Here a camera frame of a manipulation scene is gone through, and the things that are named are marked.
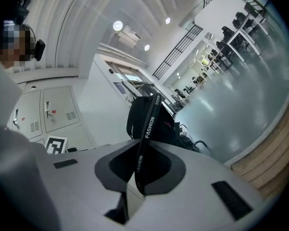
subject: locker vent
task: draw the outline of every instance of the locker vent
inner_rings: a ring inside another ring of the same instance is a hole
[[[31,132],[37,131],[39,130],[39,122],[34,122],[30,124],[30,130]]]
[[[73,112],[67,113],[67,114],[66,114],[66,117],[67,117],[67,120],[68,120],[68,121],[69,121],[69,120],[72,120],[72,119],[76,119],[76,114],[75,114],[75,112],[73,111]]]

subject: round light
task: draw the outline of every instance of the round light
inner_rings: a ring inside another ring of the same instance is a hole
[[[113,28],[115,31],[120,31],[123,28],[123,23],[121,21],[116,21]]]

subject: wooden step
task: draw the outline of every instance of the wooden step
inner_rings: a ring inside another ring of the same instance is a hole
[[[261,144],[257,148],[255,148],[252,152],[250,152],[248,155],[240,159],[238,162],[232,164],[231,166],[232,170],[239,175],[243,175],[244,173],[247,173],[247,171],[245,170],[245,168],[247,167],[247,164],[252,159],[256,158],[259,154],[261,154],[270,144],[273,143],[273,141],[281,133],[282,129],[287,124],[288,120],[289,120],[289,105],[283,117],[280,119],[280,121],[275,126],[275,128],[270,133],[270,135],[263,142],[261,142]]]
[[[268,156],[267,159],[265,159],[262,163],[253,168],[251,171],[244,174],[243,178],[248,181],[257,178],[265,171],[267,171],[274,163],[276,163],[288,148],[289,148],[289,134],[285,137],[285,139],[281,142],[281,144],[272,152],[272,154]]]
[[[285,126],[281,129],[281,131],[276,135],[269,135],[273,139],[273,141],[264,148],[260,153],[258,153],[256,156],[253,154],[252,158],[249,159],[249,161],[241,162],[239,161],[236,163],[236,167],[232,167],[233,171],[236,172],[239,175],[244,175],[251,171],[253,168],[257,167],[260,163],[262,163],[265,159],[267,159],[274,150],[281,144],[281,142],[286,138],[286,136],[289,134],[289,119],[286,122]]]
[[[274,163],[267,171],[261,174],[259,177],[251,181],[251,184],[256,188],[260,188],[263,185],[267,184],[273,178],[275,178],[280,171],[282,171],[287,164],[289,163],[289,148],[281,156],[281,158]]]
[[[264,197],[272,196],[273,194],[280,193],[289,180],[289,163],[287,166],[278,173],[278,175],[269,181],[267,184],[260,187],[258,190]]]

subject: glossy gray floor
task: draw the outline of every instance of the glossy gray floor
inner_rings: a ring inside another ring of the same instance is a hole
[[[188,127],[193,141],[206,142],[222,163],[263,134],[289,94],[289,38],[268,23],[264,26],[269,36],[261,30],[252,36],[261,55],[250,48],[242,54],[244,63],[232,58],[233,66],[194,91],[175,119]]]

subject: black slot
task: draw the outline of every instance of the black slot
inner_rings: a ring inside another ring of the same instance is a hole
[[[55,168],[62,168],[62,167],[67,167],[67,166],[76,164],[76,163],[78,163],[78,162],[75,159],[69,159],[69,160],[66,160],[66,161],[54,163],[53,165],[54,165]]]
[[[252,208],[226,181],[215,182],[212,187],[235,220],[239,220],[252,211]]]

